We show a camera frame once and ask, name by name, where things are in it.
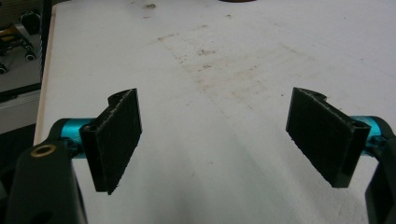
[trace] black rubber pad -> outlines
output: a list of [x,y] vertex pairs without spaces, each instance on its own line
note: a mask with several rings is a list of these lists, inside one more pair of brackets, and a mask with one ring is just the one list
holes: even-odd
[[347,188],[370,126],[326,103],[318,92],[294,88],[286,131],[334,188]]
[[95,188],[111,194],[142,133],[136,89],[108,98],[108,108],[80,129]]

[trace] stain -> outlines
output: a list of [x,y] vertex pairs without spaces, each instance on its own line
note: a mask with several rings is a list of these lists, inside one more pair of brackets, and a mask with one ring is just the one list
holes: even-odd
[[200,49],[197,51],[197,54],[199,56],[207,56],[207,55],[214,54],[214,53],[216,53],[215,50]]
[[157,6],[155,5],[155,4],[147,4],[147,5],[145,5],[145,7],[144,8],[146,8],[146,9],[154,9],[154,8],[156,8]]
[[198,26],[196,28],[193,28],[192,31],[198,31],[198,30],[201,30],[201,29],[205,29],[207,27],[209,27],[209,26],[208,25],[200,25],[200,26]]
[[238,98],[239,100],[241,100],[249,109],[254,110],[253,107],[251,107],[250,104],[248,104],[248,102],[245,100],[244,97],[238,95],[235,91],[232,92],[232,95],[236,98]]
[[161,42],[163,42],[166,38],[172,37],[172,36],[174,36],[174,35],[175,35],[175,34],[162,36],[162,37],[159,37],[158,40],[161,41]]

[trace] white table surface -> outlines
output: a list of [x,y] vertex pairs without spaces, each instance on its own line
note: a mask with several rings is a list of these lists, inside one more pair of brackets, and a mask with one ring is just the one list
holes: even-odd
[[137,88],[143,134],[113,195],[74,160],[90,223],[367,223],[376,161],[332,189],[285,129],[293,87],[396,127],[395,22],[390,0],[61,3],[36,141]]

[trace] black metal part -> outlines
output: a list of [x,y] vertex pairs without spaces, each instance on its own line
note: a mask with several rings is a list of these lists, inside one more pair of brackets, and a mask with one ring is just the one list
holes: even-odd
[[36,83],[24,87],[19,87],[10,91],[0,92],[0,103],[17,98],[21,94],[25,94],[31,91],[38,91],[41,89],[41,83]]
[[347,188],[370,126],[326,103],[315,91],[293,89],[287,132],[333,188]]
[[142,133],[136,89],[108,98],[108,108],[79,130],[97,191],[111,194]]
[[14,223],[87,223],[63,142],[44,142],[21,155],[6,215],[6,224]]
[[387,142],[365,198],[370,224],[396,223],[396,138]]

